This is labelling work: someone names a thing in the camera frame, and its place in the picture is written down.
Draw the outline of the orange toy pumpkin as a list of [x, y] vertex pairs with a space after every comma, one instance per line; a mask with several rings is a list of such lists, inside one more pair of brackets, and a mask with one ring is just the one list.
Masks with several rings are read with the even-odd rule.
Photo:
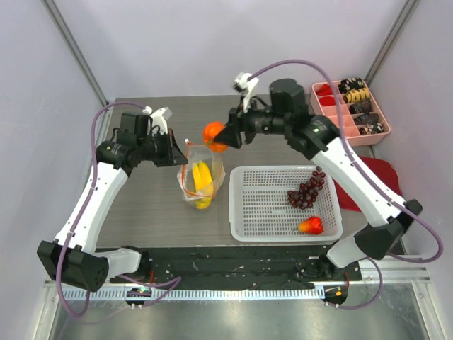
[[208, 123], [203, 132], [202, 138], [206, 147], [213, 152], [224, 152], [229, 146], [214, 141], [214, 138], [223, 130], [224, 125], [221, 122]]

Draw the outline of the clear zip bag orange zipper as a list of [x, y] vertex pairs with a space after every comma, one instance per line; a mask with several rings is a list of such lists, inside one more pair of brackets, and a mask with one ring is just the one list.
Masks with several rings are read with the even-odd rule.
[[187, 164], [180, 168], [177, 179], [183, 200], [198, 210], [211, 206], [225, 177], [220, 153], [185, 139]]

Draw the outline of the yellow toy banana bunch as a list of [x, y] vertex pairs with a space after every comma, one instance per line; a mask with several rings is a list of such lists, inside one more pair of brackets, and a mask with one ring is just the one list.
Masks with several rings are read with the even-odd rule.
[[212, 202], [214, 195], [214, 182], [210, 168], [203, 161], [193, 164], [192, 167], [193, 181], [195, 185], [195, 193], [197, 200], [195, 207], [199, 210], [208, 208]]

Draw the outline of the dark red toy grapes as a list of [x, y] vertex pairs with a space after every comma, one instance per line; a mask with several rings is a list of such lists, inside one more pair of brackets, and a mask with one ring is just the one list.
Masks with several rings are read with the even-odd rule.
[[312, 208], [325, 186], [326, 173], [320, 166], [317, 166], [312, 171], [310, 178], [300, 183], [297, 190], [287, 192], [287, 202], [296, 209]]

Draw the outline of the red toy pepper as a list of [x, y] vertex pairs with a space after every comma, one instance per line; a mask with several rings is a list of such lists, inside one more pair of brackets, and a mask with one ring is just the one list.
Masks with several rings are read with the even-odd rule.
[[310, 235], [320, 235], [323, 233], [323, 222], [320, 217], [312, 216], [303, 222], [300, 222], [295, 228], [294, 231], [297, 231], [302, 234]]

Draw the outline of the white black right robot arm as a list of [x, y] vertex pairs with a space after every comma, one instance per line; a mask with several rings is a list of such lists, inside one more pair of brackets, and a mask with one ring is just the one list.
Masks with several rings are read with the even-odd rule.
[[258, 133], [282, 135], [292, 149], [320, 166], [355, 201], [367, 225], [327, 251], [319, 263], [323, 277], [337, 279], [346, 266], [365, 257], [383, 259], [421, 213], [422, 205], [417, 200], [404, 200], [356, 159], [329, 118], [310, 114], [304, 88], [295, 80], [272, 82], [271, 104], [264, 108], [252, 102], [257, 83], [250, 74], [235, 79], [241, 103], [229, 111], [228, 122], [215, 142], [239, 149]]

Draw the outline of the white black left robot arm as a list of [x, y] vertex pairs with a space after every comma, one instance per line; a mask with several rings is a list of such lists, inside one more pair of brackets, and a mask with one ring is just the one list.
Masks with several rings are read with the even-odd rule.
[[187, 164], [168, 127], [171, 115], [167, 107], [123, 113], [114, 138], [96, 147], [96, 166], [70, 218], [53, 241], [38, 246], [38, 258], [52, 280], [94, 293], [122, 274], [137, 283], [150, 276], [151, 266], [139, 250], [122, 247], [98, 253], [96, 245], [108, 211], [134, 168], [145, 161], [157, 167]]

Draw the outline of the white perforated plastic basket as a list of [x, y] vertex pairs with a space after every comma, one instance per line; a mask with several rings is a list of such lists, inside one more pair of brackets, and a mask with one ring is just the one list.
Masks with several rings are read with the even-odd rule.
[[[297, 190], [316, 167], [240, 166], [229, 177], [229, 223], [231, 234], [240, 242], [334, 242], [343, 226], [333, 179], [326, 175], [326, 186], [312, 208], [301, 210], [287, 202], [287, 192]], [[323, 233], [302, 234], [294, 228], [304, 220], [322, 219]]]

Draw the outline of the red cloth piece lower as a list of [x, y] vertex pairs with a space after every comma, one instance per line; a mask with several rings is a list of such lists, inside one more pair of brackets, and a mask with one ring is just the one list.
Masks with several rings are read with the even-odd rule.
[[319, 103], [323, 107], [334, 106], [336, 101], [333, 96], [322, 96], [319, 97]]

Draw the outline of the red cloth piece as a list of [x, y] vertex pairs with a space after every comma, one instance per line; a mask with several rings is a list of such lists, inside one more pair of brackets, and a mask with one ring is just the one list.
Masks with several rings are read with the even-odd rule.
[[322, 96], [319, 97], [319, 103], [323, 107], [334, 106], [336, 101], [333, 96]]
[[333, 96], [334, 91], [328, 83], [316, 85], [316, 90], [314, 92], [317, 97]]

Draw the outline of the red cloth piece upper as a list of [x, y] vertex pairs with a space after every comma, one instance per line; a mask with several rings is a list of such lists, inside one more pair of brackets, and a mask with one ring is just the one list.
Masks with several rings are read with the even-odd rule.
[[316, 85], [316, 90], [314, 92], [317, 97], [333, 96], [334, 91], [328, 83]]

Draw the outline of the black floral rolled cloth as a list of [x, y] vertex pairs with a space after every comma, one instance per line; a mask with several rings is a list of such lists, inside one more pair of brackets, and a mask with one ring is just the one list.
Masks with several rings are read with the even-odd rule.
[[346, 79], [342, 79], [338, 84], [338, 90], [342, 94], [346, 94], [352, 90], [360, 90], [365, 87], [365, 83], [359, 77], [350, 77]]

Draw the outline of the yellow striped rolled cloth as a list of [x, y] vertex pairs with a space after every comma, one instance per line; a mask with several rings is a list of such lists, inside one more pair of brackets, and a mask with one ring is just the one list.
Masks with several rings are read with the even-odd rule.
[[366, 88], [352, 89], [343, 95], [343, 100], [346, 103], [358, 103], [369, 98], [370, 92]]

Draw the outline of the pink compartment tray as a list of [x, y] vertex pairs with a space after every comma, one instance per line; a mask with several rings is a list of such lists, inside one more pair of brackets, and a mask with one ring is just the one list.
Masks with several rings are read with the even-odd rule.
[[370, 113], [379, 114], [379, 122], [384, 126], [384, 132], [375, 135], [363, 136], [358, 131], [358, 128], [362, 125], [356, 125], [354, 123], [354, 119], [357, 116], [362, 115], [363, 113], [350, 114], [349, 106], [351, 105], [351, 103], [344, 102], [343, 100], [344, 93], [340, 93], [338, 90], [338, 84], [340, 83], [340, 81], [341, 80], [333, 82], [333, 85], [335, 86], [336, 89], [336, 93], [338, 94], [337, 96], [333, 95], [336, 101], [336, 104], [334, 106], [327, 107], [321, 106], [319, 103], [319, 97], [317, 97], [316, 94], [314, 93], [316, 90], [316, 85], [323, 83], [321, 82], [315, 83], [311, 86], [310, 103], [314, 110], [314, 113], [316, 115], [324, 115], [328, 117], [337, 127], [343, 127], [345, 131], [345, 136], [347, 137], [350, 145], [353, 147], [377, 144], [391, 132], [391, 127], [387, 119], [385, 118], [384, 114], [382, 113], [382, 110], [378, 106], [376, 100], [374, 99], [371, 91], [369, 90], [368, 85], [366, 85], [365, 81], [363, 81], [365, 83], [364, 88], [368, 89], [371, 95], [369, 98], [371, 99], [372, 102], [372, 112]]

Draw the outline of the dark brown rolled cloth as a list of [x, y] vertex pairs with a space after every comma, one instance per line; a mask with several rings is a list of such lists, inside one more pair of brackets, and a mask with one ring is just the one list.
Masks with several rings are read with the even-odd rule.
[[352, 103], [349, 106], [350, 114], [370, 113], [372, 112], [372, 102], [370, 98], [363, 101]]

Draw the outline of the dark patterned rolled cloth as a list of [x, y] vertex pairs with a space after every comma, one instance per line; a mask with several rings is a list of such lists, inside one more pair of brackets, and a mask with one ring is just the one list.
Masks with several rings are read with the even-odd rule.
[[379, 122], [378, 113], [363, 113], [354, 119], [356, 125], [372, 125]]

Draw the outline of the dark dotted rolled cloth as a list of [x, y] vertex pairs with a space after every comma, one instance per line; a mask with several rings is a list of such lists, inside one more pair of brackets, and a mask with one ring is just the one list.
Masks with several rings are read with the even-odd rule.
[[380, 122], [363, 125], [358, 128], [361, 135], [375, 135], [384, 132], [384, 126]]

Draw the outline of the folded red cloth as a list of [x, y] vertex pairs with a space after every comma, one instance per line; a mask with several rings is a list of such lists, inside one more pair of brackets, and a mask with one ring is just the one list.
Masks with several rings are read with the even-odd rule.
[[[393, 192], [399, 194], [400, 196], [402, 195], [399, 186], [398, 175], [389, 162], [371, 157], [360, 157], [360, 159], [386, 186], [388, 186]], [[355, 201], [344, 191], [344, 189], [337, 183], [337, 181], [333, 182], [336, 188], [340, 208], [360, 212], [360, 209]]]

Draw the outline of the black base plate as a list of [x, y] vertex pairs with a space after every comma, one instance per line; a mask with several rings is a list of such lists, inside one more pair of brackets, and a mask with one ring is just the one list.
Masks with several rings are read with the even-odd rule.
[[179, 290], [296, 290], [315, 283], [360, 281], [358, 263], [338, 269], [326, 258], [326, 247], [216, 246], [142, 248], [139, 268], [129, 277], [165, 283], [181, 279]]

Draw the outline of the aluminium frame rail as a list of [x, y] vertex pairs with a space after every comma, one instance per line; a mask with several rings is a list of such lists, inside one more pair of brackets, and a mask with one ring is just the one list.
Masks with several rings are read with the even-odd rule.
[[79, 44], [77, 43], [74, 35], [72, 34], [70, 27], [68, 26], [65, 18], [63, 17], [62, 12], [60, 11], [56, 1], [42, 0], [41, 3], [45, 7], [48, 14], [50, 15], [50, 18], [52, 19], [57, 31], [61, 35], [64, 43], [66, 44], [69, 52], [74, 58], [75, 63], [79, 67], [88, 85], [91, 87], [91, 90], [94, 93], [95, 97], [98, 99], [101, 105], [106, 106], [107, 104], [110, 103], [110, 101], [105, 96], [93, 71], [88, 65], [88, 62], [84, 57], [84, 54], [81, 51], [81, 48], [79, 47]]

